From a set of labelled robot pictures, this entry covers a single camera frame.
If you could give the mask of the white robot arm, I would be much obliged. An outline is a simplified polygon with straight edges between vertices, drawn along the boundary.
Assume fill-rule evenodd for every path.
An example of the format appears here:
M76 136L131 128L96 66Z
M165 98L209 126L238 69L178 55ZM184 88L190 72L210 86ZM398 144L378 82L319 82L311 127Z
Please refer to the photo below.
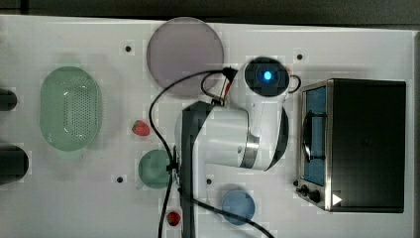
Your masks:
M288 141L284 102L291 93L290 74L283 63L269 57L224 72L231 83L225 104L194 102L176 122L182 238L204 238L199 233L201 210L269 234L247 214L207 203L206 167L268 171L281 159Z

